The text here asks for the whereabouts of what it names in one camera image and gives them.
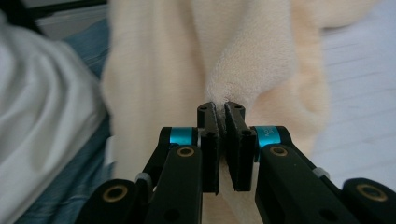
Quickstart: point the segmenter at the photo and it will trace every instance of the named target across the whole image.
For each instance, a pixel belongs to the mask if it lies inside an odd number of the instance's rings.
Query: white cloth
[[[161,127],[195,126],[196,107],[207,101],[243,105],[248,125],[286,126],[309,154],[329,114],[320,31],[361,18],[374,2],[111,1],[103,87],[116,176],[134,179]],[[234,214],[241,223],[257,223],[254,190],[234,193],[227,166],[220,168],[226,203],[207,206],[212,202],[205,199],[203,222],[231,223]]]
[[[88,141],[104,116],[99,84],[61,42],[0,11],[0,223],[14,222]]]

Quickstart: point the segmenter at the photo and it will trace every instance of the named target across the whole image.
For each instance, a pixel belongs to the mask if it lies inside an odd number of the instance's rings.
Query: cream towel
[[[116,177],[134,180],[161,127],[196,126],[207,101],[244,105],[248,125],[286,126],[308,155],[329,114],[320,30],[356,21],[374,2],[111,1],[103,90]],[[220,196],[205,196],[203,222],[260,222],[254,190],[233,192],[228,175],[223,162]]]

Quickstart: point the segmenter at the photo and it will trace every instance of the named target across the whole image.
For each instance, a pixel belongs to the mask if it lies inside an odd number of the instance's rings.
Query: white towel
[[[245,106],[248,125],[286,126],[308,155],[329,114],[320,30],[356,21],[374,2],[111,1],[103,90],[116,176],[134,179],[161,127],[195,126],[196,107],[207,101]],[[254,191],[234,193],[224,163],[220,176],[203,222],[260,221]]]

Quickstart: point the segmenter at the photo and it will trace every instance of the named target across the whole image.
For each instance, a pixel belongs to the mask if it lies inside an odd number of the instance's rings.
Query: fuzzy towel
[[[196,107],[208,101],[243,105],[248,125],[286,126],[308,155],[329,114],[320,31],[356,21],[374,2],[111,1],[103,90],[116,177],[134,180],[161,127],[196,126]],[[254,190],[233,192],[224,162],[220,169],[203,222],[260,222]]]

